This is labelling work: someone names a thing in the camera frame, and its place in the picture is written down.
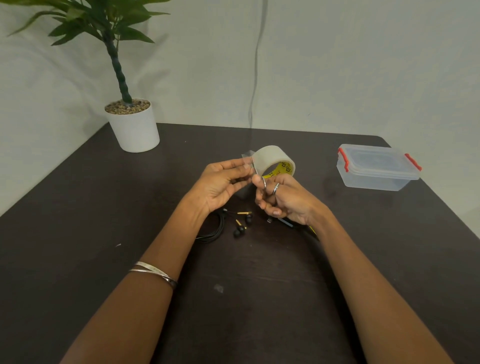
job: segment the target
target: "pebbles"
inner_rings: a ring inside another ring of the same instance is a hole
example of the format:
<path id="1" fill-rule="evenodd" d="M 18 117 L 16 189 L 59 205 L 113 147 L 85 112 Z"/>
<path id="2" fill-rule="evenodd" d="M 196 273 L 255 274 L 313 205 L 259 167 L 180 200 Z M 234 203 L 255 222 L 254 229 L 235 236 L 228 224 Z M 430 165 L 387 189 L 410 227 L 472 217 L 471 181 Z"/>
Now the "pebbles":
<path id="1" fill-rule="evenodd" d="M 132 105 L 125 105 L 122 100 L 112 102 L 105 106 L 105 111 L 114 115 L 136 114 L 147 110 L 150 107 L 150 101 L 134 99 Z"/>

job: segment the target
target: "white wall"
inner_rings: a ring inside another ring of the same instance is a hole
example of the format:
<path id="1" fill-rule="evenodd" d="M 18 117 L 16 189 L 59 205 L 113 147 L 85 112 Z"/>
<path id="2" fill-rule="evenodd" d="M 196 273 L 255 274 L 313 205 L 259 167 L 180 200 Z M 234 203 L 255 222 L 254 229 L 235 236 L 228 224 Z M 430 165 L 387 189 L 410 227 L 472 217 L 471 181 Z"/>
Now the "white wall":
<path id="1" fill-rule="evenodd" d="M 5 38 L 32 10 L 1 9 L 0 213 L 119 98 L 101 42 L 51 48 L 47 19 Z M 151 9 L 172 13 L 140 26 L 157 44 L 120 44 L 131 93 L 153 101 L 157 121 L 247 127 L 261 0 Z M 254 127 L 380 135 L 480 235 L 479 10 L 477 0 L 270 0 Z"/>

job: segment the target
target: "red clip handle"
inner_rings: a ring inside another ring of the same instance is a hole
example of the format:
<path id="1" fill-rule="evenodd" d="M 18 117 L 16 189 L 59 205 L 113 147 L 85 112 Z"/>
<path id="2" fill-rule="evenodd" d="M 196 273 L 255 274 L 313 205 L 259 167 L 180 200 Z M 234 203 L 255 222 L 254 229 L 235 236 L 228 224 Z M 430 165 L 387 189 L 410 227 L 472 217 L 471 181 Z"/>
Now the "red clip handle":
<path id="1" fill-rule="evenodd" d="M 410 162 L 412 162 L 412 164 L 413 164 L 415 167 L 417 167 L 418 170 L 422 170 L 422 169 L 423 169 L 422 167 L 419 166 L 419 164 L 417 163 L 417 161 L 410 156 L 410 154 L 405 153 L 405 156 L 408 158 L 408 160 L 409 160 Z"/>
<path id="2" fill-rule="evenodd" d="M 347 155 L 345 154 L 345 152 L 343 151 L 342 148 L 339 148 L 339 149 L 338 149 L 338 152 L 342 155 L 343 160 L 345 161 L 345 172 L 348 172 L 348 163 L 349 163 L 349 161 L 348 161 Z"/>

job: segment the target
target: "white plant pot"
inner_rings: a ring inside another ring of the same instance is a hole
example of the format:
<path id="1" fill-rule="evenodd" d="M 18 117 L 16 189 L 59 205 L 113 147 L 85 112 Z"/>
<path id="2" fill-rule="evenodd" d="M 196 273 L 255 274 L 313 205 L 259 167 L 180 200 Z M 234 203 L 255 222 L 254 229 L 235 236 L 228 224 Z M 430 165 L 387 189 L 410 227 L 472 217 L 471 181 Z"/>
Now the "white plant pot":
<path id="1" fill-rule="evenodd" d="M 145 152 L 155 148 L 160 142 L 151 103 L 147 110 L 136 114 L 114 115 L 106 111 L 105 113 L 120 147 L 126 152 Z"/>

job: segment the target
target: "left forearm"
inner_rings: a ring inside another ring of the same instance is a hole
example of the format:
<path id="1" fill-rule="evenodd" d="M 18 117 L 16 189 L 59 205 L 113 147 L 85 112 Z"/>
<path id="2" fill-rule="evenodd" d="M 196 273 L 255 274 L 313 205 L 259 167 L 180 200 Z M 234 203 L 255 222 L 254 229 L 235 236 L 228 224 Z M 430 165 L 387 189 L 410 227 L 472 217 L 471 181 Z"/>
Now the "left forearm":
<path id="1" fill-rule="evenodd" d="M 140 259 L 177 280 L 206 212 L 185 196 Z M 131 272 L 101 305 L 62 363 L 149 363 L 172 287 L 161 277 Z"/>

